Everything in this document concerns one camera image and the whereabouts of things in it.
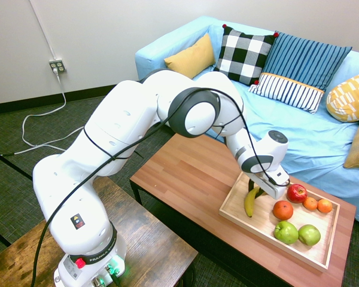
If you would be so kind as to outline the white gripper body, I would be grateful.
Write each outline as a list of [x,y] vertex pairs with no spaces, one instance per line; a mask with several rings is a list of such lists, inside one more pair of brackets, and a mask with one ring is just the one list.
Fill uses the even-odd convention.
[[288,179],[279,179],[276,181],[274,177],[270,178],[264,172],[251,173],[250,179],[274,199],[280,199],[288,186]]

